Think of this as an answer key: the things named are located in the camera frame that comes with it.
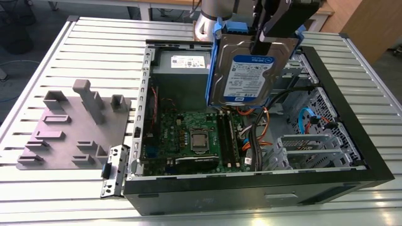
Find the hard drive label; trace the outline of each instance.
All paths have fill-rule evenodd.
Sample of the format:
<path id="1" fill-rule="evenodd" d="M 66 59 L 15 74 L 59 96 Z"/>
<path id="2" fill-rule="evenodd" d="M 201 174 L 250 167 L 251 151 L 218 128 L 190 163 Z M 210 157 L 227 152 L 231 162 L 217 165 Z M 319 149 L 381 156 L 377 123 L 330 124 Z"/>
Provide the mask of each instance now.
<path id="1" fill-rule="evenodd" d="M 206 68 L 203 56 L 173 56 L 171 68 Z"/>
<path id="2" fill-rule="evenodd" d="M 273 67 L 275 59 L 270 56 L 237 55 L 225 88 L 227 101 L 251 101 L 262 90 L 265 72 Z"/>

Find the table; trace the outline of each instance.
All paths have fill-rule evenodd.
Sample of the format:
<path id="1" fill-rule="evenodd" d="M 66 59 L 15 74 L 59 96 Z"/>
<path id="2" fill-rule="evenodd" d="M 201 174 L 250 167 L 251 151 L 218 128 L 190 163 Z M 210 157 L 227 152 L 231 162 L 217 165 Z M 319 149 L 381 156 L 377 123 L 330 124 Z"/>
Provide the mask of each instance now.
<path id="1" fill-rule="evenodd" d="M 330 203 L 142 217 L 126 200 L 99 200 L 100 170 L 19 171 L 16 160 L 43 113 L 48 90 L 88 79 L 103 96 L 123 94 L 137 103 L 145 40 L 193 40 L 193 25 L 71 17 L 0 127 L 0 222 L 99 225 L 400 225 L 402 223 L 402 108 L 349 39 L 306 32 L 396 180 Z M 127 134 L 134 131 L 127 123 Z M 124 143 L 131 145 L 131 136 Z"/>
<path id="2" fill-rule="evenodd" d="M 50 3 L 51 9 L 58 10 L 58 6 L 54 1 L 44 0 Z M 153 8 L 162 9 L 179 9 L 179 10 L 191 10 L 193 0 L 58 0 L 58 2 L 68 3 L 86 3 L 86 4 L 99 4 L 99 5 L 112 5 L 112 6 L 126 6 L 138 7 L 141 11 L 142 20 L 153 20 Z M 323 3 L 323 6 L 318 12 L 311 16 L 311 25 L 309 31 L 319 32 L 327 18 L 334 14 L 334 10 L 327 2 Z"/>

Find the green circuit board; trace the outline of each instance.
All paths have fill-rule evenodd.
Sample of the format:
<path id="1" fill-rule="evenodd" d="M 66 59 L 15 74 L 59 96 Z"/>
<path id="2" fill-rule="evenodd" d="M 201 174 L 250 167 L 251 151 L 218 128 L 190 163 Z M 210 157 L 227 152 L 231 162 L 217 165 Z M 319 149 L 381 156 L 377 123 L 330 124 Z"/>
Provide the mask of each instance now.
<path id="1" fill-rule="evenodd" d="M 238 114 L 229 114 L 230 128 L 235 135 L 237 125 L 242 123 L 242 117 Z M 149 157 L 154 158 L 153 163 L 146 165 L 145 173 L 147 176 L 163 176 L 174 173 L 166 172 L 166 159 L 179 157 L 203 157 L 218 156 L 219 165 L 215 169 L 194 173 L 229 173 L 245 172 L 250 168 L 243 164 L 243 158 L 239 156 L 237 142 L 234 142 L 235 161 L 238 164 L 227 165 L 222 159 L 222 147 L 218 131 L 218 113 L 163 113 L 161 115 L 161 134 L 158 147 L 146 147 Z M 207 137 L 207 151 L 194 151 L 191 144 L 191 135 L 202 133 Z"/>

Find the wooden cabinet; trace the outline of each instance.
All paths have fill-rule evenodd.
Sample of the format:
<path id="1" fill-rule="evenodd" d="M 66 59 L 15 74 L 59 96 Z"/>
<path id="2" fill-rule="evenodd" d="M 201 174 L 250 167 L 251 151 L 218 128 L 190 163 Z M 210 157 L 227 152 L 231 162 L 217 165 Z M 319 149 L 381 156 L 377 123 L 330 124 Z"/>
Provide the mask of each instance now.
<path id="1" fill-rule="evenodd" d="M 402 0 L 327 0 L 336 14 L 321 31 L 346 33 L 373 64 L 402 35 Z"/>

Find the black case frame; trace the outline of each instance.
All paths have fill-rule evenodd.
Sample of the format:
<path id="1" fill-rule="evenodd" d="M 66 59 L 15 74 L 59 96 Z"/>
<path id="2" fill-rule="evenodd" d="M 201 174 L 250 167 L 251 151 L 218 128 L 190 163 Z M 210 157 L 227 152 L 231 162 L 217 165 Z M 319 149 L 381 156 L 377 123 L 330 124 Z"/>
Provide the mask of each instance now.
<path id="1" fill-rule="evenodd" d="M 191 42 L 153 41 L 151 43 L 189 44 Z M 319 204 L 394 179 L 315 49 L 302 46 L 301 53 L 309 60 L 368 169 L 126 181 L 124 196 L 142 215 Z"/>

